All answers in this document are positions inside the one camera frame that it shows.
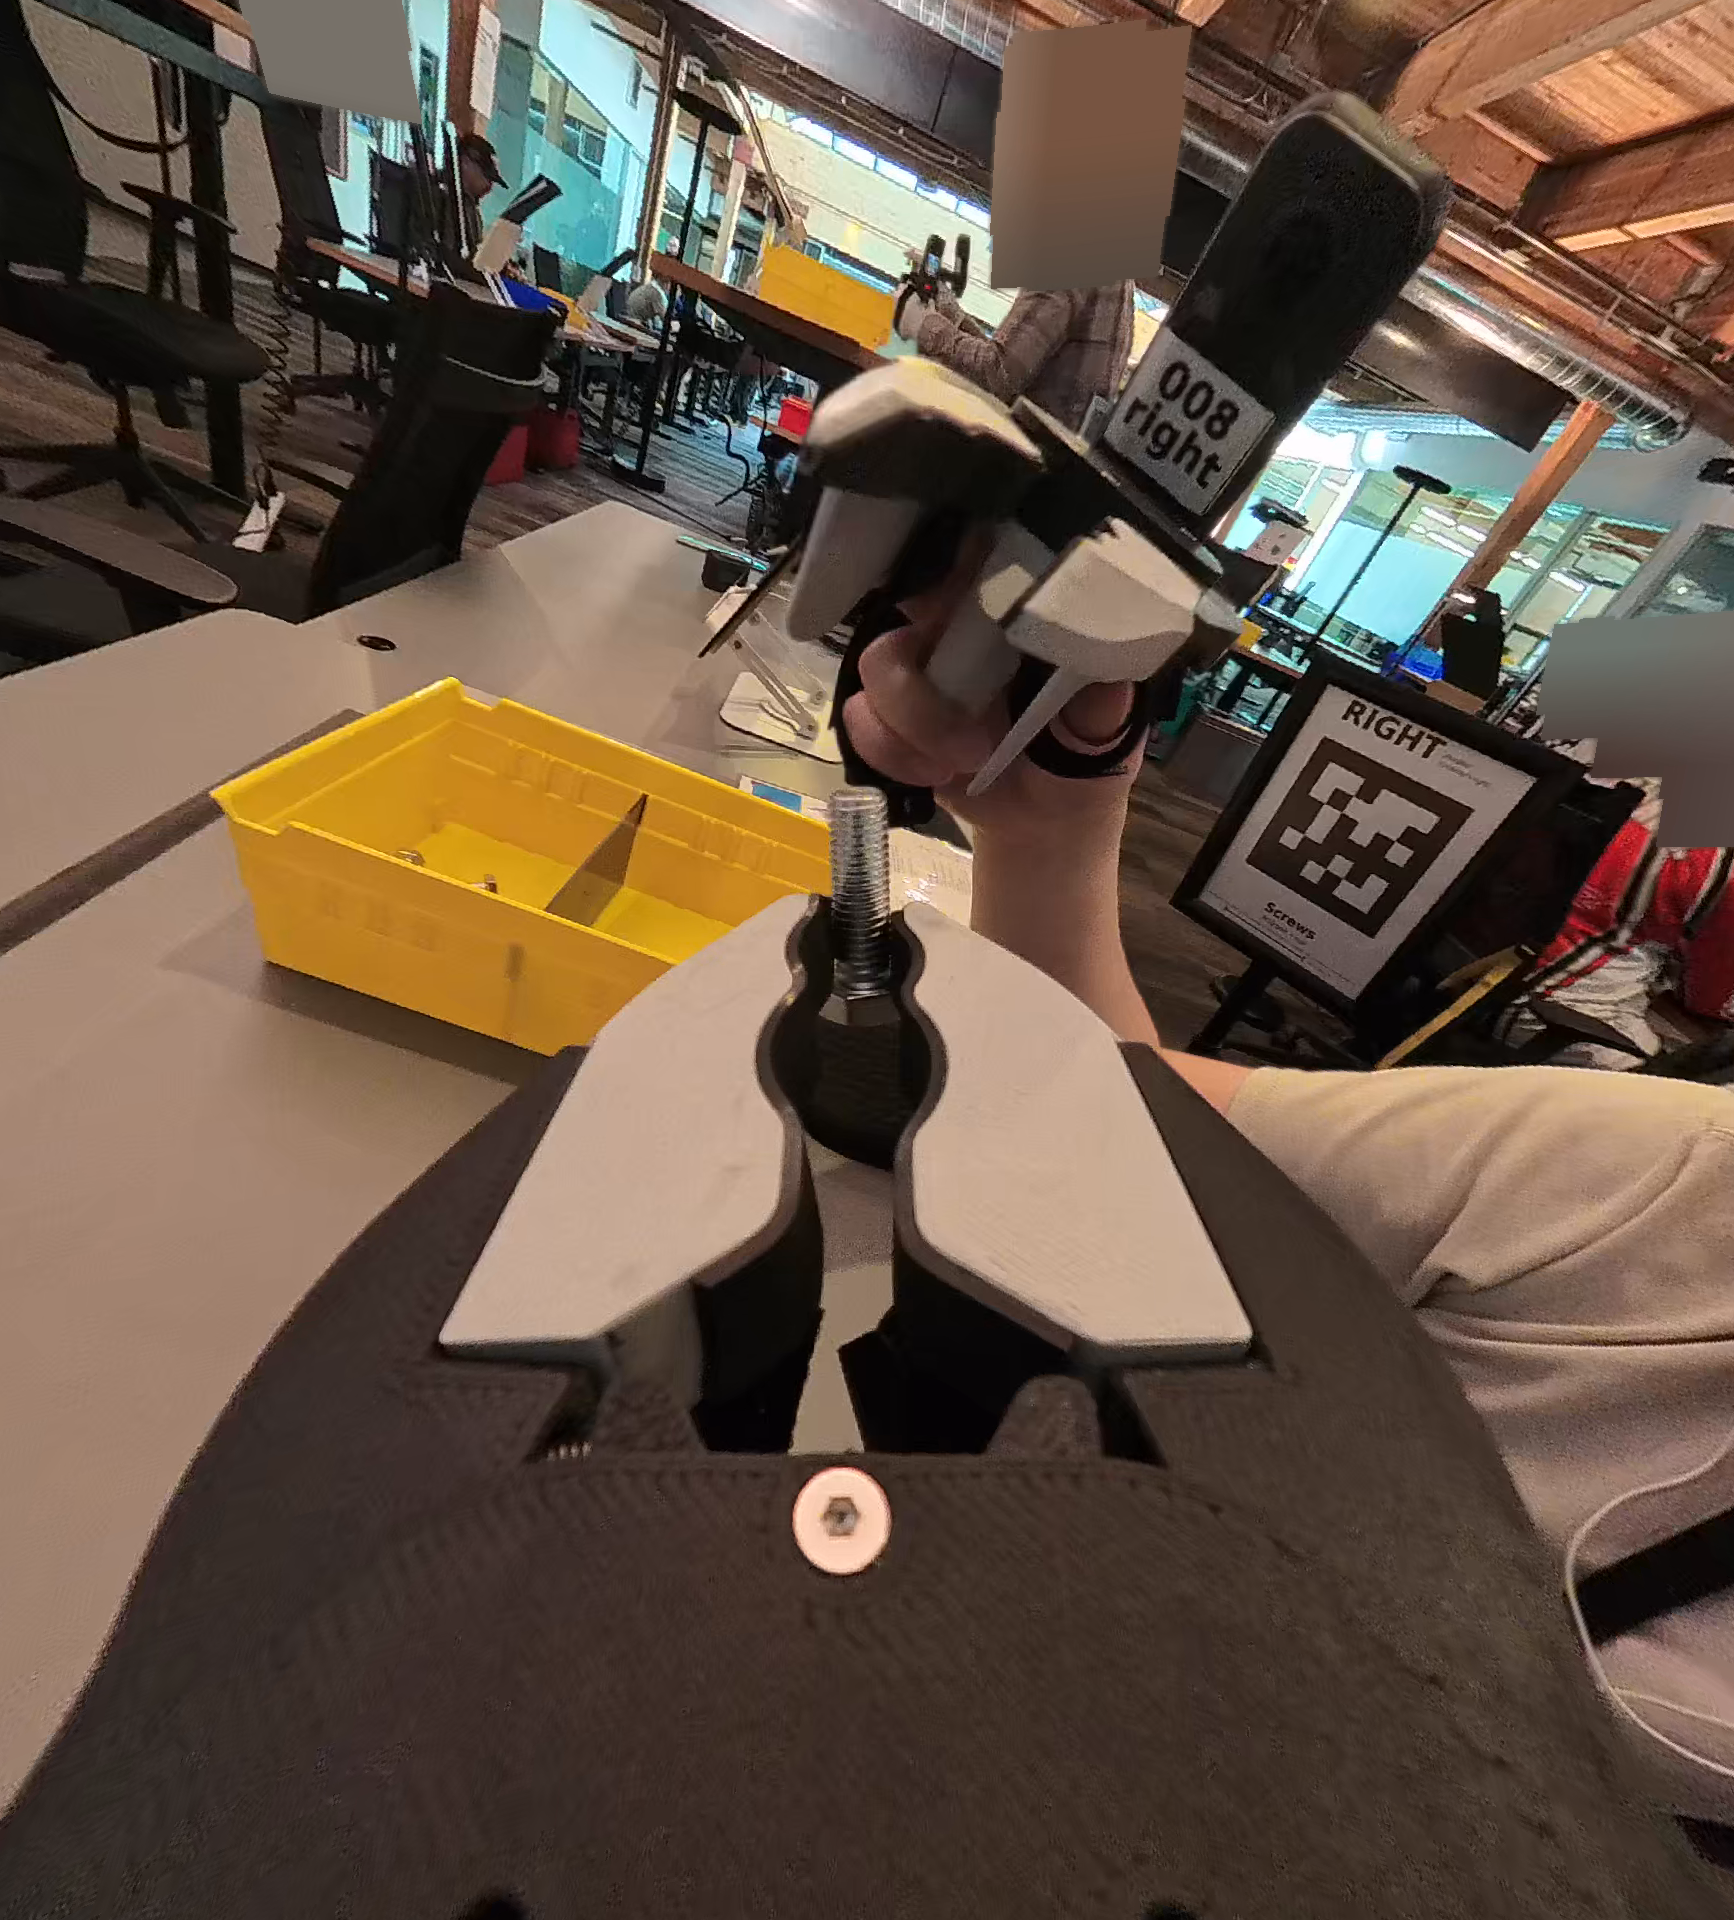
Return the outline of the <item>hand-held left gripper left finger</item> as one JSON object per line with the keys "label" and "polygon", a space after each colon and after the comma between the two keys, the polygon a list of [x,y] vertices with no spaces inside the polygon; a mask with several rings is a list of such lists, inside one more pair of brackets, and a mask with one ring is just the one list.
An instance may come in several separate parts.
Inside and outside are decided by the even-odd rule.
{"label": "hand-held left gripper left finger", "polygon": [[608,1019],[437,1331],[452,1358],[771,1366],[818,1311],[754,1299],[814,1220],[805,1132],[763,1042],[805,984],[788,895],[668,968]]}

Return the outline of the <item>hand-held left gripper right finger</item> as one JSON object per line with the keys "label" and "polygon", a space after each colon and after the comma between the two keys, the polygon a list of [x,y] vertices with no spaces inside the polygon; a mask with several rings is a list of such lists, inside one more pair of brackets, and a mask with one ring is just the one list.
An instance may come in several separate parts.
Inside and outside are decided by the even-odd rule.
{"label": "hand-held left gripper right finger", "polygon": [[942,1082],[906,1144],[918,1251],[1084,1362],[1235,1362],[1249,1318],[1113,1030],[928,903],[906,984]]}

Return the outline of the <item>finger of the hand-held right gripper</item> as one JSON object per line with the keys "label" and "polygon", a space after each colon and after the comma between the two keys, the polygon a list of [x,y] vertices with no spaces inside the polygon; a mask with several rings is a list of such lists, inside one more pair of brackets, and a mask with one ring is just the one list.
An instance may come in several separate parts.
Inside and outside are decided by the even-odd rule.
{"label": "finger of the hand-held right gripper", "polygon": [[1135,685],[1173,664],[1195,671],[1239,635],[1226,595],[1141,534],[1088,534],[1026,590],[1004,638],[1046,665],[1046,691]]}
{"label": "finger of the hand-held right gripper", "polygon": [[935,584],[967,534],[1046,473],[1021,421],[959,374],[891,357],[853,375],[805,428],[788,512],[788,634],[815,641],[867,602]]}

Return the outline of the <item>steel hex bolt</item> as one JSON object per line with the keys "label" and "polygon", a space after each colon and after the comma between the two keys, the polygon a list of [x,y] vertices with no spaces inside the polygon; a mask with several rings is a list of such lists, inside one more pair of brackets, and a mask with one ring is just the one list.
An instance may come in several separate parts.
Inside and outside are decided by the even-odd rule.
{"label": "steel hex bolt", "polygon": [[828,851],[832,996],[851,1010],[885,996],[893,978],[887,797],[879,788],[850,783],[832,794]]}

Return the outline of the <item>yellow plastic bin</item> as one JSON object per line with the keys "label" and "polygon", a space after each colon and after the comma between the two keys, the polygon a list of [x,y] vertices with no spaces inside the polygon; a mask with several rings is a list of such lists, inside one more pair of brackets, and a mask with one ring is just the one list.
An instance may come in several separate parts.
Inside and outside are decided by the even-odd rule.
{"label": "yellow plastic bin", "polygon": [[[598,925],[547,915],[641,794],[612,909]],[[590,1044],[669,968],[829,886],[828,825],[456,679],[211,797],[267,961],[540,1054]],[[498,895],[475,888],[486,874]]]}
{"label": "yellow plastic bin", "polygon": [[757,256],[755,296],[815,327],[879,352],[893,336],[893,292],[807,252],[766,243]]}

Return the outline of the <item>person's right hand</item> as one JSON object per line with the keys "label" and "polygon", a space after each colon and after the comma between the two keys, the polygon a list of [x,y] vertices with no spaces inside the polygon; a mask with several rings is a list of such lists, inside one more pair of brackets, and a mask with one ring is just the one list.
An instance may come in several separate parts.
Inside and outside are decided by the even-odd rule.
{"label": "person's right hand", "polygon": [[976,773],[1013,724],[998,691],[967,707],[931,682],[930,662],[951,613],[951,588],[928,588],[893,607],[887,634],[875,635],[857,660],[857,687],[841,707],[841,732],[859,764],[896,786],[926,788],[945,803],[973,858],[973,924],[998,932],[1011,917],[1026,924],[1051,911],[1084,882],[1104,882],[1117,895],[1119,834],[1128,791],[1141,761],[1130,740],[1105,771],[1066,777],[1028,756],[1013,758],[979,791]]}

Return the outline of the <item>black sign easel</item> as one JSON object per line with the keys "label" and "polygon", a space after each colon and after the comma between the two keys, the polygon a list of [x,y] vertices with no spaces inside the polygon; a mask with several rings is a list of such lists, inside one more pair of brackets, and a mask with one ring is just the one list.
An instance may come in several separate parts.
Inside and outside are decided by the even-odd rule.
{"label": "black sign easel", "polygon": [[1186,1042],[1190,1056],[1305,1072],[1368,1072],[1413,1028],[1395,1004],[1339,1013],[1260,961],[1216,974],[1210,991],[1214,1012]]}

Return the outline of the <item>black floor lamp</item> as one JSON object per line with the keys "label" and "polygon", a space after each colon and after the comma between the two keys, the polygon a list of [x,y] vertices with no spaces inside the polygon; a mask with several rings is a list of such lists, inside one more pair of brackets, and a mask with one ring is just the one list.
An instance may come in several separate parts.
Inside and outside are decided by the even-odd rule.
{"label": "black floor lamp", "polygon": [[1463,563],[1463,546],[1449,534],[1456,519],[1439,505],[1452,492],[1448,480],[1397,464],[1385,490],[1393,499],[1380,512],[1332,607],[1333,622],[1351,631],[1370,660],[1408,648]]}

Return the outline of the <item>dark bin divider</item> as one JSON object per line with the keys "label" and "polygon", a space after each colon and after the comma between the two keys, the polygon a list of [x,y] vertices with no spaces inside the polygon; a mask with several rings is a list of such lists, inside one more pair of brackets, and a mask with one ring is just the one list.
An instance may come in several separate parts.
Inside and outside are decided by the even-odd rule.
{"label": "dark bin divider", "polygon": [[599,925],[630,874],[646,803],[641,791],[557,886],[543,906],[547,915],[579,928]]}

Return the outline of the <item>white tablet stand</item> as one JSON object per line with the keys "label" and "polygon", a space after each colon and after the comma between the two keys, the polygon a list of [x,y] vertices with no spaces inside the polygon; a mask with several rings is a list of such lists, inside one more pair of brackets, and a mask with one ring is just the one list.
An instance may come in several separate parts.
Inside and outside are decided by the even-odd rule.
{"label": "white tablet stand", "polygon": [[828,656],[802,654],[788,634],[785,592],[769,563],[713,541],[701,543],[701,555],[701,586],[712,604],[697,660],[734,662],[717,718],[743,738],[835,766],[832,687],[814,671]]}

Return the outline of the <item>framed black-white marker sign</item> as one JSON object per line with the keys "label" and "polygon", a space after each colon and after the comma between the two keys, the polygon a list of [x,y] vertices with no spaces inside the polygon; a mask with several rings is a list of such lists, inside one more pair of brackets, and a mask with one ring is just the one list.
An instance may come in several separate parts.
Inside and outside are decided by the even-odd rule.
{"label": "framed black-white marker sign", "polygon": [[1321,662],[1300,676],[1171,906],[1347,1013],[1584,780],[1570,756]]}

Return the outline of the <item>black office chair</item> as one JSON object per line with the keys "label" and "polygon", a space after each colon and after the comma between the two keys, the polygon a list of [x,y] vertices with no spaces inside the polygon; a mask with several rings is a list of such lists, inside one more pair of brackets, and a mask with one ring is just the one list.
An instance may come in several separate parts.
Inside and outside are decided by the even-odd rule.
{"label": "black office chair", "polygon": [[507,432],[543,395],[562,327],[433,284],[404,304],[390,398],[308,573],[303,615],[339,612],[456,563]]}
{"label": "black office chair", "polygon": [[10,492],[7,462],[52,466],[52,477],[15,496],[39,502],[113,482],[129,507],[153,505],[186,538],[199,539],[203,529],[178,492],[219,507],[237,499],[153,462],[135,430],[134,395],[150,395],[164,423],[184,426],[182,395],[190,385],[221,382],[242,390],[266,378],[270,357],[233,323],[161,289],[175,257],[175,230],[223,227],[225,219],[150,188],[134,190],[134,198],[150,215],[145,289],[88,275],[89,203],[100,193],[79,171],[22,6],[0,2],[0,330],[86,372],[113,405],[107,444],[0,445],[0,494]]}

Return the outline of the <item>red and white jacket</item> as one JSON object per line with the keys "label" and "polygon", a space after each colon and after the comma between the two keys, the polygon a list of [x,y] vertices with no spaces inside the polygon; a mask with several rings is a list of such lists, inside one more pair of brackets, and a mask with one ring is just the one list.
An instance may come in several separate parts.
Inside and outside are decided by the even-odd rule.
{"label": "red and white jacket", "polygon": [[1529,998],[1573,1008],[1656,1052],[1656,1001],[1734,1028],[1734,847],[1665,844],[1628,817],[1534,964]]}

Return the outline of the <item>person's beige shirt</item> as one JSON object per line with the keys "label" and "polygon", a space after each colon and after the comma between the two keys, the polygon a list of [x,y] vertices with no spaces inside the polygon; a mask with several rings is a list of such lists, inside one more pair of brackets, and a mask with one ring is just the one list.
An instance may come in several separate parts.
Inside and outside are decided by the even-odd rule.
{"label": "person's beige shirt", "polygon": [[[1560,1563],[1589,1578],[1734,1510],[1734,1338],[1596,1344],[1420,1307]],[[1588,1664],[1673,1812],[1734,1830],[1734,1579],[1615,1627]]]}

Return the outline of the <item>silver ceiling duct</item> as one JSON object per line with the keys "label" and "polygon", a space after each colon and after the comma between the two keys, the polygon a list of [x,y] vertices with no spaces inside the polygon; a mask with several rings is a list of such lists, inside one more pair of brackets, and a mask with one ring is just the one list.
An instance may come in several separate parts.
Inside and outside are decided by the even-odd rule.
{"label": "silver ceiling duct", "polygon": [[1691,428],[1691,418],[1682,405],[1649,393],[1631,375],[1615,370],[1608,357],[1592,353],[1584,341],[1546,319],[1488,304],[1448,275],[1415,273],[1404,288],[1401,300],[1518,370],[1562,390],[1573,401],[1598,405],[1640,449],[1670,447]]}

